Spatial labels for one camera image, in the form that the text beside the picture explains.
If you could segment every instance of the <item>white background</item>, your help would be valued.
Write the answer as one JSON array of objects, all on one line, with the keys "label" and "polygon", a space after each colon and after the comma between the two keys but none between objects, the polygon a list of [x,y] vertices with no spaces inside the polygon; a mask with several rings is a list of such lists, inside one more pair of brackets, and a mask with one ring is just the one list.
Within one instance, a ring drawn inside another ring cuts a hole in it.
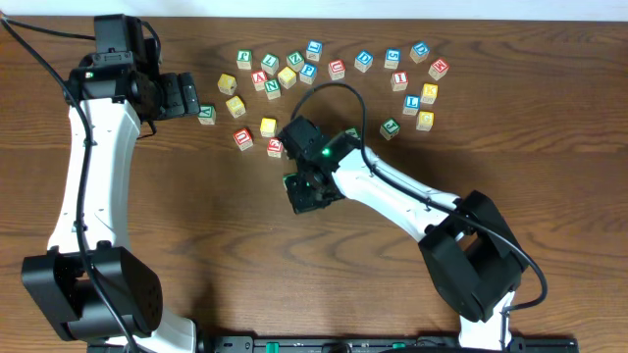
[{"label": "white background", "polygon": [[628,21],[628,0],[0,0],[8,15]]}]

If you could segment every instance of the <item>wooden table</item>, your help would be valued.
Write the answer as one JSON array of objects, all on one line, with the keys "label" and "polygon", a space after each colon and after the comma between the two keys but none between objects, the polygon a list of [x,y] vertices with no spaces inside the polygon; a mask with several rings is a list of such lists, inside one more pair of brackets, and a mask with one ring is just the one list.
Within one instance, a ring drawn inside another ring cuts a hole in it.
[{"label": "wooden table", "polygon": [[[30,18],[36,25],[92,33],[90,18]],[[262,117],[288,122],[309,88],[299,82],[268,101],[237,49],[281,58],[325,44],[326,65],[343,59],[345,80],[369,108],[368,144],[391,165],[433,187],[492,197],[519,242],[543,267],[549,297],[513,314],[526,335],[575,336],[583,352],[628,349],[628,25],[463,21],[150,19],[161,35],[162,72],[190,71],[216,126],[196,118],[158,125],[137,142],[129,226],[134,253],[162,281],[165,303],[214,332],[260,335],[402,335],[458,330],[416,244],[373,210],[341,201],[296,216],[282,186],[292,162],[267,157]],[[67,77],[92,43],[24,32]],[[401,115],[405,94],[431,81],[410,45],[425,40],[445,57],[431,132]],[[389,47],[402,50],[406,91],[392,92]],[[356,54],[375,55],[367,74]],[[43,254],[66,179],[70,130],[59,87],[5,31],[0,32],[0,351],[84,351],[60,341],[24,290],[22,258]],[[234,120],[221,73],[235,75],[246,115]],[[350,93],[329,89],[302,112],[329,133],[360,124]],[[378,133],[389,117],[401,133]],[[253,148],[232,133],[248,126]],[[516,301],[538,294],[531,271]]]}]

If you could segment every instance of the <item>wood grain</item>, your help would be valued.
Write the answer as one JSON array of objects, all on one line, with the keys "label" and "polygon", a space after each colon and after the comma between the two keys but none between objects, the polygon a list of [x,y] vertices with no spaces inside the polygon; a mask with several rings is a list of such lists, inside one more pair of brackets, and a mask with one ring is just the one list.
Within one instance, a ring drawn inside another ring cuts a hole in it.
[{"label": "wood grain", "polygon": [[[88,18],[27,18],[90,33]],[[547,302],[513,315],[526,335],[566,335],[582,352],[628,350],[628,25],[461,21],[149,19],[163,46],[163,72],[194,74],[216,126],[196,118],[163,122],[137,143],[129,224],[135,254],[160,277],[165,301],[206,328],[261,335],[416,334],[457,331],[415,243],[379,214],[351,201],[296,216],[282,187],[289,161],[266,156],[263,116],[287,123],[308,88],[298,83],[269,102],[236,51],[281,58],[325,44],[325,65],[343,59],[345,80],[369,108],[368,144],[393,166],[434,187],[491,196],[549,279]],[[67,76],[92,43],[24,32]],[[418,40],[430,60],[407,57]],[[403,52],[405,92],[391,92],[387,48]],[[353,66],[366,49],[367,74]],[[435,125],[414,129],[401,115],[406,93],[430,81],[428,63],[451,64],[439,81]],[[247,113],[229,115],[216,85],[238,79]],[[6,32],[0,33],[0,351],[84,351],[60,341],[22,287],[22,258],[42,254],[61,207],[69,158],[68,107],[60,89]],[[346,92],[314,96],[303,114],[335,132],[359,125]],[[379,124],[401,121],[386,142]],[[241,153],[231,134],[248,126]],[[518,301],[537,295],[524,276]]]}]

